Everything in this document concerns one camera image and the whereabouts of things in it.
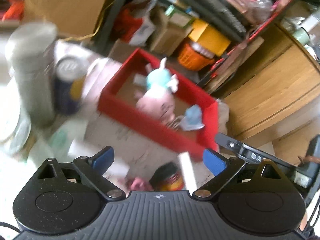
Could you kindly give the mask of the yellow blue drink can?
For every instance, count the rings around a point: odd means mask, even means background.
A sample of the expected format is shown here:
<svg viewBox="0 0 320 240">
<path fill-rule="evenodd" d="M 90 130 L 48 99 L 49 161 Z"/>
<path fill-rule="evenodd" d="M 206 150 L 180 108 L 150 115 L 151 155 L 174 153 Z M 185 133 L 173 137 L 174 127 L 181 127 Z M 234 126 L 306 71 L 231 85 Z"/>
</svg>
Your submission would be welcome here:
<svg viewBox="0 0 320 240">
<path fill-rule="evenodd" d="M 79 110 L 88 67 L 87 60 L 75 56 L 64 56 L 57 62 L 54 95 L 60 113 L 71 115 Z"/>
</svg>

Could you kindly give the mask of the silver thermos bottle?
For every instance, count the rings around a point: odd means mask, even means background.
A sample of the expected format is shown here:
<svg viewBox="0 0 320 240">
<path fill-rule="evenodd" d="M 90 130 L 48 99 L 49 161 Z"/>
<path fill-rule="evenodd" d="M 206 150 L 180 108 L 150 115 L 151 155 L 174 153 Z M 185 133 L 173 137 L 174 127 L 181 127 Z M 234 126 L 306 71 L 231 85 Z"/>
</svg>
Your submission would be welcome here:
<svg viewBox="0 0 320 240">
<path fill-rule="evenodd" d="M 50 22 L 20 25 L 9 37 L 5 58 L 17 83 L 24 109 L 38 127 L 55 118 L 53 75 L 57 27 Z"/>
</svg>

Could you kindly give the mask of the yellow cardboard box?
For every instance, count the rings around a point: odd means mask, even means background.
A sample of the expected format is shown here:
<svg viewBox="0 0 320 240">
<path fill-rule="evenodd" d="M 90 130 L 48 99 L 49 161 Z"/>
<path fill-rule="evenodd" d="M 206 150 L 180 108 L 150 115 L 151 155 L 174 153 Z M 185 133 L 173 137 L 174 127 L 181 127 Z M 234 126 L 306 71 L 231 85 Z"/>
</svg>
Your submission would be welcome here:
<svg viewBox="0 0 320 240">
<path fill-rule="evenodd" d="M 188 37 L 216 56 L 221 56 L 231 44 L 231 40 L 225 35 L 209 23 L 199 19 L 193 22 L 193 30 Z"/>
</svg>

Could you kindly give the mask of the orange plastic basket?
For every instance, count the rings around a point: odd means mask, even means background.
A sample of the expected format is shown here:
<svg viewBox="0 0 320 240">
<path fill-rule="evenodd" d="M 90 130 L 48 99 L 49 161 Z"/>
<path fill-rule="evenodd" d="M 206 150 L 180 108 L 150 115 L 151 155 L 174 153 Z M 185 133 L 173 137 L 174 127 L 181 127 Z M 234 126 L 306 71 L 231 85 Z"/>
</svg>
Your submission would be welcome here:
<svg viewBox="0 0 320 240">
<path fill-rule="evenodd" d="M 184 68 L 192 71 L 199 71 L 215 62 L 214 58 L 209 59 L 193 50 L 187 42 L 182 44 L 177 60 Z"/>
</svg>

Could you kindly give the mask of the mint green cup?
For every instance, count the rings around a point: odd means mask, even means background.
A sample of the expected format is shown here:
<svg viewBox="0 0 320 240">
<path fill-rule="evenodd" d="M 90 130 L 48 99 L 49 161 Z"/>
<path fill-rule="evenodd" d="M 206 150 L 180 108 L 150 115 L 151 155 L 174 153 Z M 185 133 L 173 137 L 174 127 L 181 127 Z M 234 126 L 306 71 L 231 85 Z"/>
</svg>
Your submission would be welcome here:
<svg viewBox="0 0 320 240">
<path fill-rule="evenodd" d="M 295 31 L 292 36 L 303 46 L 310 43 L 310 37 L 303 28 Z"/>
</svg>

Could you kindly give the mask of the pink knitted hat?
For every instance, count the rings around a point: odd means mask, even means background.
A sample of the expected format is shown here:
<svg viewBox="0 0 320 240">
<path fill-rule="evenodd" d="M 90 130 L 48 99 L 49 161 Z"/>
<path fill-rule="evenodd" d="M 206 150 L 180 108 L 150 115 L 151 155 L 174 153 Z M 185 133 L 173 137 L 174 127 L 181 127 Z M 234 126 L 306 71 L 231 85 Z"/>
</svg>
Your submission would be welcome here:
<svg viewBox="0 0 320 240">
<path fill-rule="evenodd" d="M 153 191 L 151 184 L 140 177 L 127 178 L 125 185 L 129 191 Z"/>
</svg>

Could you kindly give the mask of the red white plastic bag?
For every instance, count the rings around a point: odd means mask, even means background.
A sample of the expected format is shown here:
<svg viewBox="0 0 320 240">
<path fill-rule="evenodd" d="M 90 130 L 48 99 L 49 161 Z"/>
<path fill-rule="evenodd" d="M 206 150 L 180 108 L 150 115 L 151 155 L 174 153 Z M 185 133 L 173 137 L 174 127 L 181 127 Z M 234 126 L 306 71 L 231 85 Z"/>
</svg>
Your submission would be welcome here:
<svg viewBox="0 0 320 240">
<path fill-rule="evenodd" d="M 116 17 L 113 30 L 123 42 L 144 47 L 156 27 L 150 15 L 158 0 L 134 0 L 123 6 Z"/>
</svg>

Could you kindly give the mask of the green white box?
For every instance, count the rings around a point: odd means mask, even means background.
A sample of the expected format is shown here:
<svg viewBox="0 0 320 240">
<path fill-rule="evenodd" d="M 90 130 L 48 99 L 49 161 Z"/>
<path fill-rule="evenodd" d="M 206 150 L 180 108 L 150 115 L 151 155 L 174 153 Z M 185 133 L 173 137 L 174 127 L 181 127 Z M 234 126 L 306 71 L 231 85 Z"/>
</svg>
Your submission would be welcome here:
<svg viewBox="0 0 320 240">
<path fill-rule="evenodd" d="M 183 11 L 177 9 L 174 5 L 170 5 L 164 12 L 168 18 L 168 22 L 174 24 L 180 28 L 186 28 L 190 26 L 195 18 Z"/>
</svg>

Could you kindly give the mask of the wooden tv stand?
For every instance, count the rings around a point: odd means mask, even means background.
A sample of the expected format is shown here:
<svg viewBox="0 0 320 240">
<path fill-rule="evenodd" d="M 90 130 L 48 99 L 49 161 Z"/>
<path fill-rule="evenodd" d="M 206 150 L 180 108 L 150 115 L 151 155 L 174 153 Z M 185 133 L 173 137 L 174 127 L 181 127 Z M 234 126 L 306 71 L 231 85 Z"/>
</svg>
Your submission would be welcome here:
<svg viewBox="0 0 320 240">
<path fill-rule="evenodd" d="M 52 22 L 63 34 L 94 33 L 102 10 L 112 0 L 24 0 L 23 22 Z"/>
</svg>

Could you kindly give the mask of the white foam block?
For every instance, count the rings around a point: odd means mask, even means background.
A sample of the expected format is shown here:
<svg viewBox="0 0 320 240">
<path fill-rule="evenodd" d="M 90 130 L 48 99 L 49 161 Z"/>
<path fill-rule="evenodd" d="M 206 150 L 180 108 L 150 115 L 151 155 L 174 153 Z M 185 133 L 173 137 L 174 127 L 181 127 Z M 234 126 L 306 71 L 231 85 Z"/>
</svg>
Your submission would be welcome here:
<svg viewBox="0 0 320 240">
<path fill-rule="evenodd" d="M 190 195 L 192 195 L 197 190 L 197 184 L 189 153 L 180 153 L 178 155 L 178 161 L 180 164 L 185 189 L 189 191 Z"/>
</svg>

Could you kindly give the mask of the blue face mask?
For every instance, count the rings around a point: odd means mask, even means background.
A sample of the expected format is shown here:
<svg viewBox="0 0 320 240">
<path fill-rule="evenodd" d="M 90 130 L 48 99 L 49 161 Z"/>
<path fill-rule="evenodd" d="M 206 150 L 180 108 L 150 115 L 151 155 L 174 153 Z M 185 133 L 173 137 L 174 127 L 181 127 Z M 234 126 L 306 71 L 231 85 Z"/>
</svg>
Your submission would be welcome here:
<svg viewBox="0 0 320 240">
<path fill-rule="evenodd" d="M 183 119 L 180 122 L 180 128 L 184 131 L 196 131 L 204 128 L 202 122 L 202 110 L 199 105 L 193 105 L 185 110 Z"/>
</svg>

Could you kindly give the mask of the pink pig plush toy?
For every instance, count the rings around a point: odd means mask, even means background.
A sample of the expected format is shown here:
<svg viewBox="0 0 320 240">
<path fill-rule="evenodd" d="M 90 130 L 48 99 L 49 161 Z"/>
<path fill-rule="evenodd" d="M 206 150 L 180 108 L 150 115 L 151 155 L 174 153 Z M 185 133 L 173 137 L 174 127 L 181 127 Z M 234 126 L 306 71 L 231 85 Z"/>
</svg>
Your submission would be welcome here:
<svg viewBox="0 0 320 240">
<path fill-rule="evenodd" d="M 163 58 L 159 67 L 151 69 L 146 77 L 146 92 L 136 92 L 136 109 L 147 116 L 158 120 L 163 125 L 168 125 L 175 119 L 175 98 L 174 93 L 178 91 L 178 77 L 172 74 L 166 67 L 167 58 Z"/>
</svg>

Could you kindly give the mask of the black red toy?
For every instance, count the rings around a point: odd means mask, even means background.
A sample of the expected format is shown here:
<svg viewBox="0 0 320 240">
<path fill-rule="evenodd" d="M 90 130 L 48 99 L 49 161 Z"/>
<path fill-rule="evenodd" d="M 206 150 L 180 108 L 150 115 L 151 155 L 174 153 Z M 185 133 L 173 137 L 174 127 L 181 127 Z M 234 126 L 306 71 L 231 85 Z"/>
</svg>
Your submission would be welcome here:
<svg viewBox="0 0 320 240">
<path fill-rule="evenodd" d="M 180 191 L 184 188 L 182 174 L 174 162 L 157 168 L 149 183 L 155 191 Z"/>
</svg>

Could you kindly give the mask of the wooden cabinet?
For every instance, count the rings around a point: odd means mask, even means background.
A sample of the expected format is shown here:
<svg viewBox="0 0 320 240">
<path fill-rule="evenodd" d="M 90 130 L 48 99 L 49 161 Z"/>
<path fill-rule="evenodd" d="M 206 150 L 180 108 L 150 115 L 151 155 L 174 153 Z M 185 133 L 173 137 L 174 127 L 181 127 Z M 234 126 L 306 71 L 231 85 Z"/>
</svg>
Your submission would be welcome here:
<svg viewBox="0 0 320 240">
<path fill-rule="evenodd" d="M 292 164 L 319 133 L 319 65 L 292 37 L 303 3 L 263 33 L 263 44 L 215 95 L 230 109 L 231 137 Z"/>
</svg>

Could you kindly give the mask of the black metal shelf rack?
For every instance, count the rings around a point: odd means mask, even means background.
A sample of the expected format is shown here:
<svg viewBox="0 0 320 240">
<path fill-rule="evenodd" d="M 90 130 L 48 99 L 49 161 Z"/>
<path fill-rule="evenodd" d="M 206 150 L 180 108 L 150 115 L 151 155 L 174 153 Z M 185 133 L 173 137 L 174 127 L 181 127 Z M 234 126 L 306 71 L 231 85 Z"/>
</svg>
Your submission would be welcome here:
<svg viewBox="0 0 320 240">
<path fill-rule="evenodd" d="M 97 27 L 93 49 L 108 53 L 115 40 L 169 56 L 190 49 L 189 68 L 210 66 L 199 81 L 245 60 L 249 45 L 296 0 L 113 0 Z"/>
</svg>

